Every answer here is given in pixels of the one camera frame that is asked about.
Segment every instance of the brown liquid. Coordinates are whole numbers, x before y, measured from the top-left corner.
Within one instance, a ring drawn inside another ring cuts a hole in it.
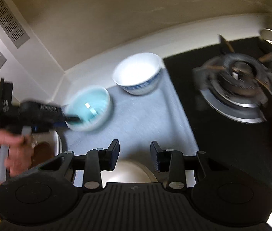
[[[31,167],[37,166],[55,156],[53,149],[47,142],[39,143],[33,151],[34,155],[31,157]]]

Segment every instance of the blue bowl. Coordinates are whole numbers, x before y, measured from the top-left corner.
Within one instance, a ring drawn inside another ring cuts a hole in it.
[[[64,110],[66,115],[78,116],[81,123],[66,123],[75,131],[91,131],[100,127],[110,116],[111,99],[108,91],[99,86],[78,92]]]

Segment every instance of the hand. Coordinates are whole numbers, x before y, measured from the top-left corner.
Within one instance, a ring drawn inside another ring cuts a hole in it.
[[[33,148],[29,143],[29,136],[15,136],[6,130],[0,130],[0,146],[10,146],[5,165],[10,170],[11,177],[21,174],[31,166]]]

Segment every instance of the black clamp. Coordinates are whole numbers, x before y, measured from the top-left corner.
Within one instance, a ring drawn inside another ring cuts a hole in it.
[[[272,191],[247,173],[213,160],[205,151],[184,156],[177,150],[162,150],[153,141],[150,152],[156,171],[169,172],[166,190],[185,194],[208,220],[248,226],[269,218]],[[194,187],[186,188],[185,170],[194,170]]]
[[[118,140],[113,140],[108,149],[93,149],[87,155],[65,151],[7,180],[0,185],[0,216],[21,225],[64,216],[84,193],[102,190],[100,172],[115,168],[119,152]],[[73,185],[76,170],[84,170],[82,188]]]

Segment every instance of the ridged black surface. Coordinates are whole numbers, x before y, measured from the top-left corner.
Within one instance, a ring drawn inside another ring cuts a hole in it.
[[[160,183],[108,183],[103,191],[85,194],[71,213],[53,223],[31,227],[0,223],[0,231],[19,230],[268,231],[272,228],[265,223],[244,228],[212,223],[195,212],[183,194],[170,193]]]

